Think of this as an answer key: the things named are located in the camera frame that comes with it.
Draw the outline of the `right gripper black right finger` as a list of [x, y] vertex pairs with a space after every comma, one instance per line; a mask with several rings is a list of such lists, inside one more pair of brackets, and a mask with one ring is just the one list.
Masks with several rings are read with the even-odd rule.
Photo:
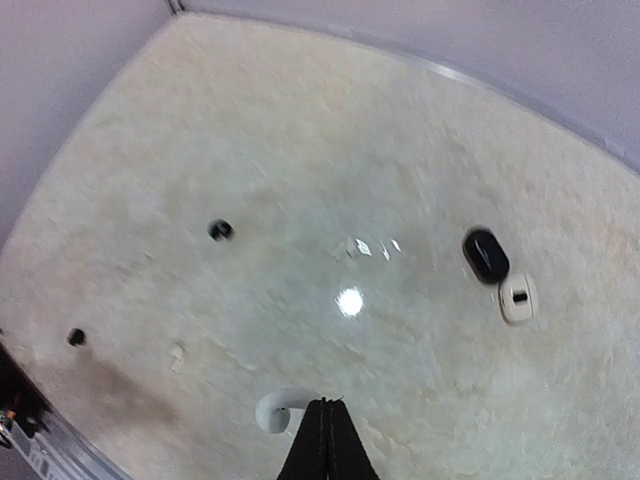
[[379, 480], [342, 400], [327, 402], [326, 466], [331, 480]]

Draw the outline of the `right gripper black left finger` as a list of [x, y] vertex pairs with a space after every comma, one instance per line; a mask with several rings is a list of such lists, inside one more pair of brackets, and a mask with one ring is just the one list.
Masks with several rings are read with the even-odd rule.
[[322, 480], [326, 478], [326, 400], [307, 406], [278, 480]]

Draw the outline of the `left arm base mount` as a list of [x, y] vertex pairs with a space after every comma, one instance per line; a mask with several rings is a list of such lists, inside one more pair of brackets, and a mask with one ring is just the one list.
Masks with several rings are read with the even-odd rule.
[[49, 412], [44, 396], [1, 344], [1, 442], [7, 446], [8, 435], [16, 426], [28, 438], [50, 433], [45, 420]]

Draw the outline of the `small white charging case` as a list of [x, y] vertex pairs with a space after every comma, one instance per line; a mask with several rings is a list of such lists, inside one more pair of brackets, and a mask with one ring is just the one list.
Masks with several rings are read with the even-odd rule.
[[530, 275], [509, 275], [500, 284], [498, 293], [501, 313], [507, 323], [516, 325], [534, 318], [538, 309], [538, 295]]

